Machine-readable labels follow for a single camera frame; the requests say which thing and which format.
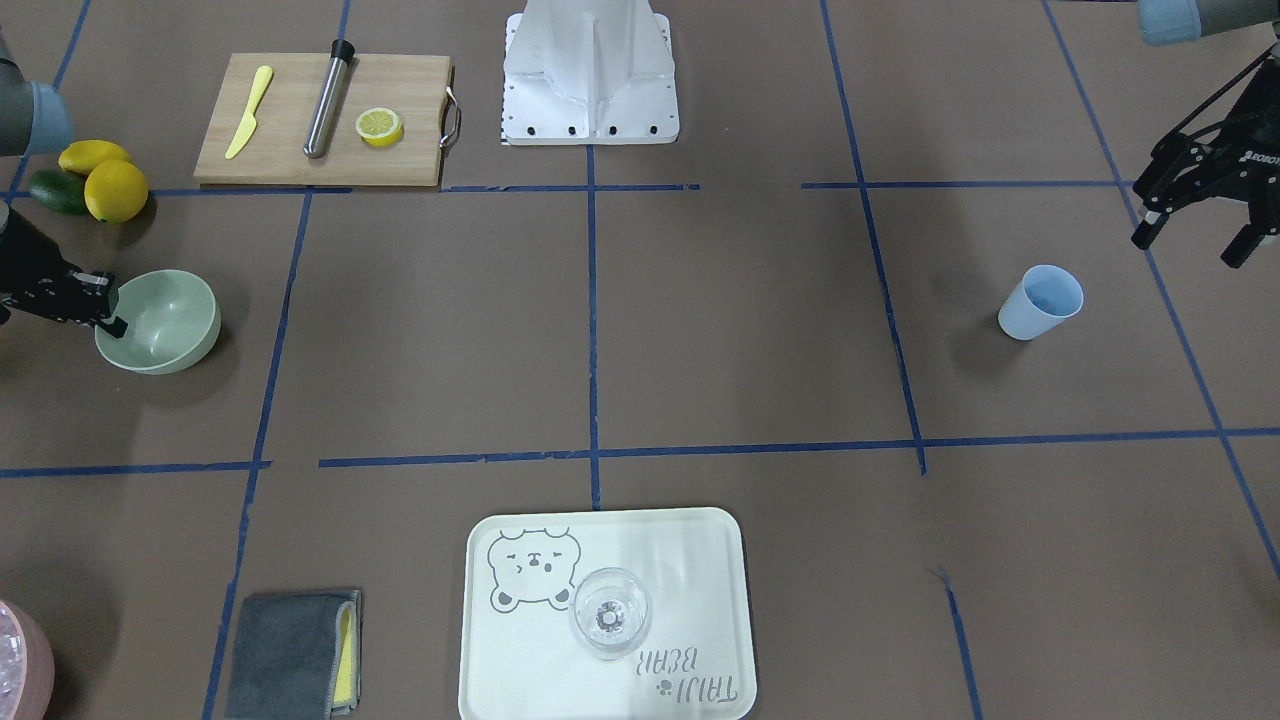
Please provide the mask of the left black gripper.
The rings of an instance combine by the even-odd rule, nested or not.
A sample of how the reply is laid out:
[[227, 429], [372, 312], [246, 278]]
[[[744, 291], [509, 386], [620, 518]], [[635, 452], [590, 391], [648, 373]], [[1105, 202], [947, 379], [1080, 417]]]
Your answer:
[[[1220, 120], [1188, 131], [1229, 90], [1245, 87]], [[1149, 251], [1170, 217], [1193, 202], [1228, 199], [1251, 206], [1249, 219], [1220, 254], [1240, 269], [1277, 240], [1277, 45], [1215, 91], [1155, 145], [1144, 169], [1146, 214], [1132, 242]]]

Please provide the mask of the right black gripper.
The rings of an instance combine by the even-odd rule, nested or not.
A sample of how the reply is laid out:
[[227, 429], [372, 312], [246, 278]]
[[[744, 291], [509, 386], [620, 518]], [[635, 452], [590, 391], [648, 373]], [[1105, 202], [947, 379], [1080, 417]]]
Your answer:
[[23, 311], [65, 323], [92, 323], [122, 340], [129, 323], [113, 316], [113, 274], [87, 273], [69, 263], [52, 240], [10, 205], [3, 206], [1, 322]]

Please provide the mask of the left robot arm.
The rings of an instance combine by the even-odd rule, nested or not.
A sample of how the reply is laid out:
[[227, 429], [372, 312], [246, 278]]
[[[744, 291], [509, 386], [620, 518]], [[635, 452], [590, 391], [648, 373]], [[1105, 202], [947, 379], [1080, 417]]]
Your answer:
[[[1152, 46], [1189, 42], [1245, 27], [1277, 26], [1275, 1], [1140, 1], [1139, 27]], [[1206, 199], [1248, 206], [1248, 222], [1221, 252], [1233, 269], [1277, 238], [1277, 46], [1261, 53], [1171, 128], [1133, 184], [1146, 214], [1132, 242], [1147, 251], [1170, 217]]]

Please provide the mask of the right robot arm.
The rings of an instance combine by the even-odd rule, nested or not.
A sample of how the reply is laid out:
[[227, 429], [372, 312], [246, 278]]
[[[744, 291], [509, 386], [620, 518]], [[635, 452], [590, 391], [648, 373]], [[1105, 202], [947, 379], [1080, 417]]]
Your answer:
[[[1, 46], [1, 155], [27, 158], [60, 152], [73, 124], [64, 100], [47, 83], [29, 82]], [[96, 327], [119, 340], [129, 323], [116, 315], [116, 278], [84, 272], [61, 255], [58, 243], [22, 214], [3, 204], [1, 323], [14, 311], [51, 322]]]

